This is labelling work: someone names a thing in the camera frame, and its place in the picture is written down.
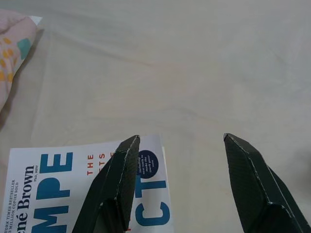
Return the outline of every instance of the yellow dot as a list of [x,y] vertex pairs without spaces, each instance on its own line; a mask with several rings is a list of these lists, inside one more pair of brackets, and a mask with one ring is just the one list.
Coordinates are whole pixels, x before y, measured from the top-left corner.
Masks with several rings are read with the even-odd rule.
[[0,81],[5,81],[4,72],[0,70]]
[[10,55],[11,57],[14,55],[13,50],[11,50],[11,49],[8,49],[8,53],[9,53],[9,55]]
[[3,51],[2,54],[3,54],[4,58],[9,58],[9,55],[8,55],[8,53],[6,51]]
[[3,40],[4,40],[4,42],[5,42],[6,44],[8,44],[8,45],[12,43],[12,42],[11,42],[8,38],[6,38],[6,37],[3,38]]
[[6,64],[5,64],[5,61],[3,59],[0,59],[0,65],[5,68],[6,67]]
[[13,82],[13,74],[12,73],[9,73],[8,74],[8,81],[11,83]]

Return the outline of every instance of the pillow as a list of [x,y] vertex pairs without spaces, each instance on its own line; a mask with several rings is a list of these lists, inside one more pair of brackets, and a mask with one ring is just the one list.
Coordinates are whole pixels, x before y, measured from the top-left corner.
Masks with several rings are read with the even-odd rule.
[[0,110],[9,96],[14,75],[34,42],[36,30],[30,17],[0,9]]

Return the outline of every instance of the dark blue circle sticker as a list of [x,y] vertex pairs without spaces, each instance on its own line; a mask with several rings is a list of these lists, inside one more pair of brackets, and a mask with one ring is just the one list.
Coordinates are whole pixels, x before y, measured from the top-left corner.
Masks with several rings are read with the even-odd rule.
[[159,161],[150,150],[142,150],[138,155],[137,175],[143,179],[153,177],[159,169]]

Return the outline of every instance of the book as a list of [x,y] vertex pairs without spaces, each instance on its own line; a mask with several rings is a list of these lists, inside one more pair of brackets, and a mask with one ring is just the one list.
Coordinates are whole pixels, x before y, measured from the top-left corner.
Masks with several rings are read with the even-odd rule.
[[[0,232],[72,232],[93,179],[120,142],[11,149]],[[47,188],[55,192],[44,195]],[[173,233],[165,154],[158,135],[141,138],[127,232]]]

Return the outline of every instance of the white bedsheet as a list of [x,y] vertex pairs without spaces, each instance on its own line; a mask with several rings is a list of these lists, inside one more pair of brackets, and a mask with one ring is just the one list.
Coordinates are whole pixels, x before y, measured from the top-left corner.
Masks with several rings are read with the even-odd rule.
[[222,141],[231,132],[263,154],[311,222],[310,1],[0,7],[44,17],[0,115],[0,200],[12,147],[161,133],[175,232],[240,233]]

